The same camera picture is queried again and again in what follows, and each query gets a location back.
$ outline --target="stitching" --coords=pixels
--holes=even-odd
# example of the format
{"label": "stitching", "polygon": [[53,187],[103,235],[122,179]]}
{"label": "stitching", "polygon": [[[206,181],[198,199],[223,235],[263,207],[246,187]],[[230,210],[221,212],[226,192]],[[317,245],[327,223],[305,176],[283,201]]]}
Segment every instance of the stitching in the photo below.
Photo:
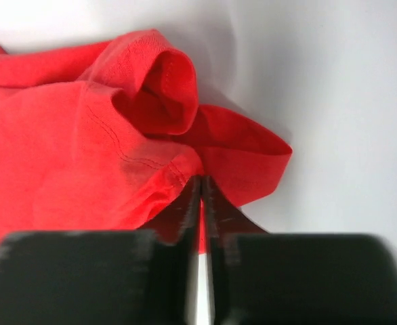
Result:
{"label": "stitching", "polygon": [[[91,117],[91,115],[89,115],[89,114],[87,114],[87,115],[88,115],[88,117],[89,117],[93,122],[95,122],[96,124],[98,124],[98,125],[108,134],[108,136],[111,138],[111,140],[113,141],[114,145],[116,146],[116,141],[114,140],[114,137],[110,134],[110,131],[107,130],[107,129],[102,125],[102,123],[99,122],[100,119],[96,116],[96,118],[97,118],[97,120],[96,120],[95,118]],[[134,159],[134,158],[131,158],[131,157],[128,157],[128,156],[124,155],[122,152],[121,152],[122,155],[120,155],[119,152],[118,152],[118,150],[117,150],[117,148],[116,148],[116,154],[117,154],[117,156],[119,156],[119,158],[120,158],[121,160],[126,161],[126,162],[129,162],[129,163],[131,163],[131,162],[137,160],[137,159]],[[159,169],[156,168],[155,166],[146,164],[145,162],[142,162],[142,161],[137,161],[137,162],[139,162],[139,163],[141,163],[141,164],[143,164],[143,165],[146,165],[147,167],[150,167],[151,169],[154,169],[154,170],[156,170],[156,171],[159,170]]]}
{"label": "stitching", "polygon": [[113,139],[114,144],[117,145],[119,151],[121,152],[121,154],[122,154],[125,158],[132,159],[132,160],[144,160],[144,161],[148,161],[148,162],[150,162],[150,163],[154,163],[156,166],[160,166],[160,167],[163,167],[163,166],[164,166],[164,165],[160,164],[159,162],[157,163],[156,161],[153,161],[153,160],[150,160],[150,159],[147,159],[147,158],[132,158],[132,157],[127,156],[127,155],[122,151],[120,139],[119,139],[119,136],[117,135],[117,133],[114,132],[114,130],[113,130],[108,124],[106,124],[100,117],[98,117],[98,116],[94,113],[94,111],[90,108],[89,105],[87,105],[87,108],[89,109],[89,111],[93,114],[93,116],[94,116],[96,119],[98,119],[103,125],[105,125],[105,126],[112,132],[112,134],[113,134],[113,135],[115,136],[115,138],[116,138],[115,140]]}
{"label": "stitching", "polygon": [[167,95],[167,88],[169,84],[169,77],[171,76],[171,70],[173,68],[173,59],[170,60],[169,67],[167,68],[167,72],[165,73],[165,80],[164,80],[164,95]]}
{"label": "stitching", "polygon": [[[95,113],[94,113],[93,110],[90,108],[90,106],[87,105],[87,108],[89,109],[89,111],[90,111],[90,112],[93,114],[93,116],[94,116],[94,117],[92,117],[92,116],[91,116],[90,114],[88,114],[88,112],[87,112],[88,117],[89,117],[93,122],[97,123],[97,124],[108,134],[108,136],[109,136],[109,137],[111,138],[111,140],[113,141],[114,146],[116,147],[116,154],[117,154],[117,156],[119,156],[119,158],[120,158],[121,160],[126,161],[126,162],[129,162],[129,163],[130,163],[130,162],[141,163],[141,164],[143,164],[143,165],[145,165],[145,166],[147,166],[147,167],[150,167],[151,169],[154,169],[155,171],[158,171],[161,167],[167,167],[167,168],[171,171],[171,173],[172,173],[173,175],[175,175],[176,180],[177,180],[177,182],[178,182],[179,184],[184,185],[184,184],[186,183],[186,180],[185,180],[186,178],[185,178],[184,174],[182,174],[182,173],[179,171],[179,169],[177,169],[177,167],[173,164],[172,161],[170,161],[170,162],[169,162],[168,164],[166,164],[166,165],[162,165],[162,164],[159,164],[159,163],[154,162],[153,160],[150,160],[150,159],[147,159],[147,158],[132,158],[132,157],[130,157],[130,156],[127,156],[125,153],[123,153],[123,151],[122,151],[122,149],[121,149],[121,146],[120,146],[120,140],[119,140],[119,137],[117,136],[117,134],[116,134],[116,133],[112,130],[112,128],[111,128],[110,126],[108,126],[101,118],[99,118],[98,116],[95,115]],[[149,162],[152,162],[152,163],[158,165],[159,168],[157,168],[157,167],[155,167],[155,166],[152,166],[152,165],[149,165],[148,163],[145,163],[145,162],[143,162],[143,161],[141,161],[141,160],[147,160],[147,161],[149,161]]]}

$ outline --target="cloth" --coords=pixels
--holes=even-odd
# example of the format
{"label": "cloth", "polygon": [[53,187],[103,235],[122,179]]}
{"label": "cloth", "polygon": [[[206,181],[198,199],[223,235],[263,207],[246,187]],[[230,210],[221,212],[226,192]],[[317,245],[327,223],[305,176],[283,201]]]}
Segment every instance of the cloth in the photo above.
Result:
{"label": "cloth", "polygon": [[198,102],[192,62],[155,30],[24,55],[0,47],[0,239],[136,229],[196,174],[236,206],[273,192],[291,148]]}

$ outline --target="white background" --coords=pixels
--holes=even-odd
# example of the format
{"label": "white background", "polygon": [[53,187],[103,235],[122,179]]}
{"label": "white background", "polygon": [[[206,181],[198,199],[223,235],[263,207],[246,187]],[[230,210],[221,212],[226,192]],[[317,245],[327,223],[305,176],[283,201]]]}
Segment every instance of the white background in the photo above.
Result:
{"label": "white background", "polygon": [[141,28],[190,55],[202,102],[293,146],[246,214],[278,232],[381,234],[397,254],[397,0],[0,0],[13,53]]}

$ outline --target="red fabric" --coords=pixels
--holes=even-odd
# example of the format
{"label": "red fabric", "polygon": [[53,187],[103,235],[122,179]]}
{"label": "red fabric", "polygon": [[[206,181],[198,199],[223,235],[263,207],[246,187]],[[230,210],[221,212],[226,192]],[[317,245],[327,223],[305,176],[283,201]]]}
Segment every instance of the red fabric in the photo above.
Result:
{"label": "red fabric", "polygon": [[43,53],[0,48],[0,238],[134,229],[194,174],[239,206],[274,191],[290,155],[257,123],[199,105],[194,66],[155,30]]}

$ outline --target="white surface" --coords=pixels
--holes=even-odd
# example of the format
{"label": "white surface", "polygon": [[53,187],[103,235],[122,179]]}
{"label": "white surface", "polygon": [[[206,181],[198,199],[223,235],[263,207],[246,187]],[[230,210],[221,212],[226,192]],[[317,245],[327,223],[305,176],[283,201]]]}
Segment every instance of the white surface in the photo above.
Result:
{"label": "white surface", "polygon": [[397,0],[0,0],[12,52],[149,27],[191,56],[203,102],[293,146],[279,189],[246,214],[275,231],[381,234],[397,252]]}

